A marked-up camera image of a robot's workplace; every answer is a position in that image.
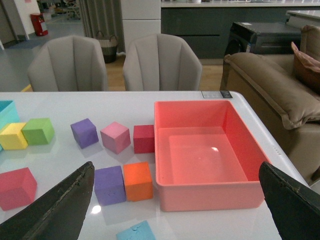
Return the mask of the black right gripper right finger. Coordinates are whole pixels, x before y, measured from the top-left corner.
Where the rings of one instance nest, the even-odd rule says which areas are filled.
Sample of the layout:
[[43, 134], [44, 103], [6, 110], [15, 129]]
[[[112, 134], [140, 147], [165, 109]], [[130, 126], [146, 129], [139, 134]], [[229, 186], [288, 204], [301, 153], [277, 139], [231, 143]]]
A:
[[266, 161], [258, 177], [281, 239], [318, 240], [320, 195]]

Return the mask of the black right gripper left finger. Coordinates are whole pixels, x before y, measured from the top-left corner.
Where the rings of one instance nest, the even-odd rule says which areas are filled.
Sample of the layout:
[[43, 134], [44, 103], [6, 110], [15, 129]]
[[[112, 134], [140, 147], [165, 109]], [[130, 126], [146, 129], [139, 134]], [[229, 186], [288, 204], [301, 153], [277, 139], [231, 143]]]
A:
[[76, 240], [91, 202], [95, 167], [86, 162], [0, 225], [2, 240]]

